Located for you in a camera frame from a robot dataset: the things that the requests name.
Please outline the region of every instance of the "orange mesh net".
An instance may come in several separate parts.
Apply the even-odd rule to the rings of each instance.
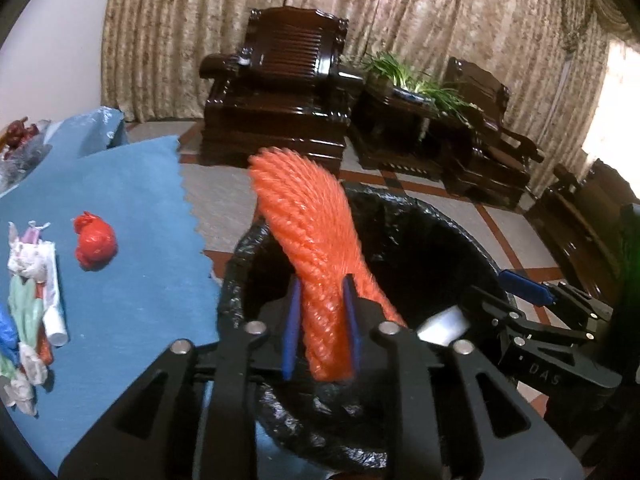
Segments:
[[[351,377],[342,280],[353,274],[358,294],[402,317],[367,268],[347,197],[335,177],[290,150],[270,148],[250,158],[258,208],[302,282],[306,358],[319,381]]]

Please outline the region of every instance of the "dark wooden armchair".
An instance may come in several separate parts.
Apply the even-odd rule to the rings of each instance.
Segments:
[[[441,143],[445,186],[456,194],[479,189],[516,207],[529,183],[529,161],[542,162],[544,155],[532,140],[502,124],[509,89],[478,65],[455,57],[449,59],[443,85],[480,108],[463,112],[472,128],[439,121],[430,126],[430,134]]]
[[[315,9],[254,9],[244,46],[200,65],[213,78],[204,110],[204,164],[245,166],[260,148],[290,148],[340,169],[348,91],[364,80],[341,66],[347,20]]]
[[[525,213],[567,280],[614,306],[622,287],[620,210],[640,203],[620,174],[596,160],[578,182],[562,164],[558,181]]]

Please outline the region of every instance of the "blue tablecloth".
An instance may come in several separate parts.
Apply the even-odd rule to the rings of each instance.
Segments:
[[[117,114],[116,127],[107,128],[110,137],[99,126],[97,136],[62,128],[43,163],[0,199],[0,226],[13,221],[23,230],[32,219],[51,222],[42,236],[55,242],[58,252],[71,341],[54,352],[53,390],[36,389],[39,417],[12,414],[53,472],[172,340],[217,339],[219,287],[209,277],[211,262],[202,254],[204,241],[184,201],[177,138],[99,151],[114,139],[118,143]],[[96,117],[99,122],[105,115]],[[74,257],[72,218],[84,210],[107,221],[118,240],[118,254],[97,272],[85,272]],[[7,258],[8,245],[0,243],[0,262]],[[7,297],[8,283],[7,276],[0,278],[0,298]]]

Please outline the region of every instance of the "trash can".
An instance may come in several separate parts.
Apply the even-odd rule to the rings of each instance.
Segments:
[[[369,269],[410,328],[456,305],[476,285],[513,301],[497,283],[498,268],[462,227],[408,196],[345,183],[353,221]],[[284,297],[294,269],[257,221],[226,266],[218,330],[256,319],[268,301]],[[304,363],[302,345],[299,360]],[[386,465],[382,407],[374,392],[310,377],[256,388],[254,410],[267,434],[297,455],[334,470],[366,471]]]

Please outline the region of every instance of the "metal screw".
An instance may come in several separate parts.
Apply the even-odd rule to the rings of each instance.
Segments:
[[[264,334],[267,330],[267,326],[258,320],[250,321],[244,326],[244,331],[251,335]]]
[[[476,347],[471,341],[466,339],[458,339],[455,343],[453,343],[453,349],[462,355],[471,354]]]
[[[178,355],[185,355],[191,350],[191,342],[186,339],[177,339],[171,343],[171,352]]]
[[[400,332],[400,327],[393,321],[383,321],[378,325],[378,330],[384,335],[396,335]]]

